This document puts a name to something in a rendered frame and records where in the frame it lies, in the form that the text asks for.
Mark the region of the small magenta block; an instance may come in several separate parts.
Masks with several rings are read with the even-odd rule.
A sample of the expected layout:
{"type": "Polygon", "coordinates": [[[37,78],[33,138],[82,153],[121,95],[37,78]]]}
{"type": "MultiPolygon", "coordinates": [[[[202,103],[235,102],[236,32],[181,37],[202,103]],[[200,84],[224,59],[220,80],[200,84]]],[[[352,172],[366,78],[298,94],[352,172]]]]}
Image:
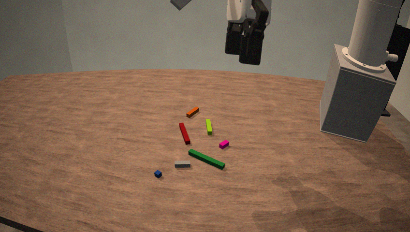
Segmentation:
{"type": "Polygon", "coordinates": [[[229,145],[229,141],[225,140],[219,144],[219,148],[224,149],[229,145]]]}

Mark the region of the red rod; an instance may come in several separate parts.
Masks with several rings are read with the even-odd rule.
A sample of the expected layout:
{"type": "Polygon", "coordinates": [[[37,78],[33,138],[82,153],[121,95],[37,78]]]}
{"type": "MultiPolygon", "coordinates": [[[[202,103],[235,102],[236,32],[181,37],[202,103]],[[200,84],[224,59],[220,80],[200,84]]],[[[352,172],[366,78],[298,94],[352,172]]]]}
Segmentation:
{"type": "Polygon", "coordinates": [[[190,139],[189,139],[189,136],[187,134],[186,128],[184,126],[184,123],[179,123],[179,127],[180,127],[180,130],[181,130],[183,139],[185,141],[185,144],[190,145],[190,139]]]}

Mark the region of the orange rod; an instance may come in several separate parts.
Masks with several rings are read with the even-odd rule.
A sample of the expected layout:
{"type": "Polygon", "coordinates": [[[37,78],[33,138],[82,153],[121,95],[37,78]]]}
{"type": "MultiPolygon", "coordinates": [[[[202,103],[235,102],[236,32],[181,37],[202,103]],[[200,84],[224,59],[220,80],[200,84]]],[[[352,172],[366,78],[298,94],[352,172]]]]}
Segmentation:
{"type": "Polygon", "coordinates": [[[199,108],[198,107],[195,107],[195,108],[193,108],[192,110],[190,110],[188,113],[186,113],[187,114],[187,117],[188,118],[190,118],[190,117],[192,117],[194,114],[196,114],[197,112],[199,112],[199,108]]]}

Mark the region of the small blue cube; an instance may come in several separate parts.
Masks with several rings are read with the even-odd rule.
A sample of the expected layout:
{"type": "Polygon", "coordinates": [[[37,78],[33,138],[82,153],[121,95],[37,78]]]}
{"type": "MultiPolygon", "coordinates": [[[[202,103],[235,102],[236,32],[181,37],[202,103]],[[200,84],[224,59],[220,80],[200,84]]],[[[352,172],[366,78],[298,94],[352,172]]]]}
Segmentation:
{"type": "Polygon", "coordinates": [[[160,178],[162,176],[162,173],[159,170],[157,170],[154,174],[157,178],[160,178]]]}

